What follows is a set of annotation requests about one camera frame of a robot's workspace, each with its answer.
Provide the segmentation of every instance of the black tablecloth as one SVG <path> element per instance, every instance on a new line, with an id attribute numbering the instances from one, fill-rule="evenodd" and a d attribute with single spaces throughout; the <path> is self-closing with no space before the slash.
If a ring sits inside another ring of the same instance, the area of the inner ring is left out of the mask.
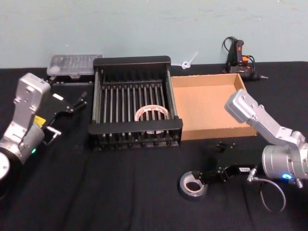
<path id="1" fill-rule="evenodd" d="M 172 75 L 217 74 L 223 65 L 192 65 L 172 69 Z M 308 64 L 305 62 L 258 63 L 266 81 L 248 82 L 248 92 L 282 125 L 308 136 Z M 13 115 L 18 79 L 31 72 L 46 76 L 46 69 L 0 70 L 0 135 Z M 93 86 L 54 86 L 53 91 L 73 102 Z M 40 146 L 24 165 L 11 193 L 0 201 L 3 230 L 129 230 L 129 231 L 270 231 L 307 230 L 308 193 L 283 185 L 287 207 L 269 213 L 258 196 L 258 187 L 235 177 L 211 185 L 201 202 L 189 202 L 178 192 L 181 175 L 203 169 L 211 145 L 235 142 L 241 150 L 260 150 L 267 142 L 250 138 L 184 141 L 181 147 L 92 152 L 87 148 L 91 103 L 56 128 L 63 132 L 51 146 Z M 269 205 L 279 208 L 282 199 L 265 189 Z"/>

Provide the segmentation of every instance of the white zip tie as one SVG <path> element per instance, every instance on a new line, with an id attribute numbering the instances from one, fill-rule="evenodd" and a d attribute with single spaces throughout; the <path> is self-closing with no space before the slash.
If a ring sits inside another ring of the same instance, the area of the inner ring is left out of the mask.
<path id="1" fill-rule="evenodd" d="M 189 62 L 184 61 L 182 64 L 173 64 L 171 63 L 172 66 L 181 66 L 182 69 L 186 69 L 186 68 L 190 68 L 191 67 L 191 63 L 192 61 L 195 59 L 195 57 L 197 57 L 199 52 L 196 51 L 196 53 L 193 55 L 193 57 L 189 60 Z"/>

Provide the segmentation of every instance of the cardboard box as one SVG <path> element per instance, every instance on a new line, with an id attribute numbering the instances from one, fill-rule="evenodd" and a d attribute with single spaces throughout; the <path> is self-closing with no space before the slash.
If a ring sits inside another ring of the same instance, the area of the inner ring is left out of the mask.
<path id="1" fill-rule="evenodd" d="M 238 74 L 172 77 L 182 140 L 255 136 L 250 125 L 238 123 L 224 108 L 229 97 L 244 88 Z"/>

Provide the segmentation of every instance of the clear plastic container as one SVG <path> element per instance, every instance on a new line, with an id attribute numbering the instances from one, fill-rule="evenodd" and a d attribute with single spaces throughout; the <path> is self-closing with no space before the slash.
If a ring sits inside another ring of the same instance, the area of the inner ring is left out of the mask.
<path id="1" fill-rule="evenodd" d="M 54 55 L 47 74 L 49 76 L 70 76 L 79 79 L 83 75 L 94 75 L 93 60 L 102 58 L 101 54 Z"/>

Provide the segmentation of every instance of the light blue wall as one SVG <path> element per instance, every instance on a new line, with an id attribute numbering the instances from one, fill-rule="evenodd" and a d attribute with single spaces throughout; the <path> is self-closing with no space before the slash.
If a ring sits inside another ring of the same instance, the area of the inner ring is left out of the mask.
<path id="1" fill-rule="evenodd" d="M 256 61 L 306 61 L 307 0 L 1 0 L 0 68 L 53 54 L 169 55 L 223 63 L 226 36 Z"/>

